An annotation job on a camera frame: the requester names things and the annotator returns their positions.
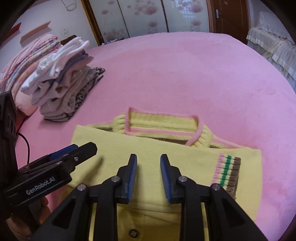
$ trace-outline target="wardrobe door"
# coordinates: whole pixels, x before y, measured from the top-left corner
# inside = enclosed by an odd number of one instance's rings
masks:
[[[206,0],[163,0],[170,32],[209,32]]]
[[[167,32],[160,0],[118,0],[130,37]]]
[[[89,0],[104,41],[129,38],[117,0]]]

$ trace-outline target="wooden door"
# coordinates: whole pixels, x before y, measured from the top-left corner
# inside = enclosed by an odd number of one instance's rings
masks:
[[[246,0],[214,0],[216,32],[230,36],[247,44],[249,31]]]

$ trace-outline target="wooden shelf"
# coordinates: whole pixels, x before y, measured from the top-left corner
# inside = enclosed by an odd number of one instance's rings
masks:
[[[51,23],[51,21],[48,21],[48,22],[41,24],[41,25],[37,26],[36,28],[30,30],[29,32],[25,33],[20,38],[20,43],[23,42],[24,40],[26,40],[27,38],[31,37],[33,34],[39,32],[40,30],[47,28],[50,23]]]

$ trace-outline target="sweater button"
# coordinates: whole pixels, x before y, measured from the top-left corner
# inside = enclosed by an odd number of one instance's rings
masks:
[[[130,230],[130,233],[129,234],[130,234],[130,236],[132,238],[137,238],[137,237],[139,237],[140,232],[138,230],[136,230],[136,229],[132,229],[132,230]]]

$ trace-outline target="pink bed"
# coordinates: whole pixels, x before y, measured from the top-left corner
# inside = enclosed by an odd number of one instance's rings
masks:
[[[67,123],[36,111],[22,126],[33,161],[68,146],[77,124],[110,121],[128,107],[198,114],[213,133],[263,154],[263,193],[256,224],[270,241],[296,213],[296,95],[262,56],[224,34],[146,35],[88,51],[103,79]],[[27,146],[16,145],[19,167]],[[57,204],[50,197],[50,208]]]

